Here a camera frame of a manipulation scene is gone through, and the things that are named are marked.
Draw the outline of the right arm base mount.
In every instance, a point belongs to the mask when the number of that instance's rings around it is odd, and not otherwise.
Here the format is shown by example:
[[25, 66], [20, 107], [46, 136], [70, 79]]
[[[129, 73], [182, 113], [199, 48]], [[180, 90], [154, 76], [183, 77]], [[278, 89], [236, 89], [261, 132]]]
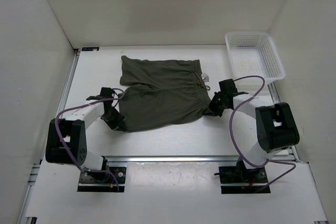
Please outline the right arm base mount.
[[247, 169], [242, 160], [220, 166], [214, 176], [219, 177], [222, 195], [271, 193], [265, 168]]

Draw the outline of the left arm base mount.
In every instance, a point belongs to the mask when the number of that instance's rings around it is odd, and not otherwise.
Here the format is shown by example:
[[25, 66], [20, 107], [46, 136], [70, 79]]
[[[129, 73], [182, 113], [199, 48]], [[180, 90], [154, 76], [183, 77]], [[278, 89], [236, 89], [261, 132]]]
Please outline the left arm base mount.
[[85, 171], [80, 174], [77, 191], [90, 193], [123, 193], [127, 176], [127, 167], [106, 164], [110, 173]]

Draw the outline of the olive green shorts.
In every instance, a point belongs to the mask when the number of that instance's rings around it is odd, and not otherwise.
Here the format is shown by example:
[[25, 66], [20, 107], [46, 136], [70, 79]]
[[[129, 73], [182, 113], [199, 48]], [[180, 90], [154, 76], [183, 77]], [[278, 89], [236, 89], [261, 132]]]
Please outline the olive green shorts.
[[128, 132], [200, 119], [211, 100], [199, 60], [139, 60], [122, 56], [119, 102]]

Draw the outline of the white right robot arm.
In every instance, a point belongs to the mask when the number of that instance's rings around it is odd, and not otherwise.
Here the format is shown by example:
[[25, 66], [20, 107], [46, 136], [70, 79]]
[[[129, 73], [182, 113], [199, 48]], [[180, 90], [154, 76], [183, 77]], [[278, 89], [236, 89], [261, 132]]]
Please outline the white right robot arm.
[[[209, 116], [222, 116], [225, 110], [232, 110], [229, 132], [243, 162], [236, 168], [236, 177], [242, 182], [253, 178], [254, 169], [263, 168], [275, 154], [297, 145], [300, 141], [289, 104], [285, 102], [271, 104], [258, 99], [257, 95], [264, 88], [266, 80], [261, 76], [256, 78], [262, 80], [262, 85], [254, 95], [239, 92], [233, 79], [219, 82], [220, 91], [214, 93], [205, 112], [205, 115]], [[234, 138], [233, 119], [236, 112], [242, 112], [256, 121], [257, 143], [246, 153], [241, 152]]]

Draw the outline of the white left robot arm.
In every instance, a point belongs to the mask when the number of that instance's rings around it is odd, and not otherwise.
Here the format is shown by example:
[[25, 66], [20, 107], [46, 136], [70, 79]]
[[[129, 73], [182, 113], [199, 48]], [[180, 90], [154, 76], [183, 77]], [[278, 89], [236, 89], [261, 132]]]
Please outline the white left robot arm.
[[59, 112], [49, 123], [46, 161], [75, 165], [81, 172], [91, 173], [98, 182], [108, 180], [107, 160], [88, 150], [86, 130], [101, 119], [111, 130], [125, 132], [125, 117], [113, 105], [123, 97], [122, 89], [103, 87], [99, 95], [86, 98], [85, 104]]

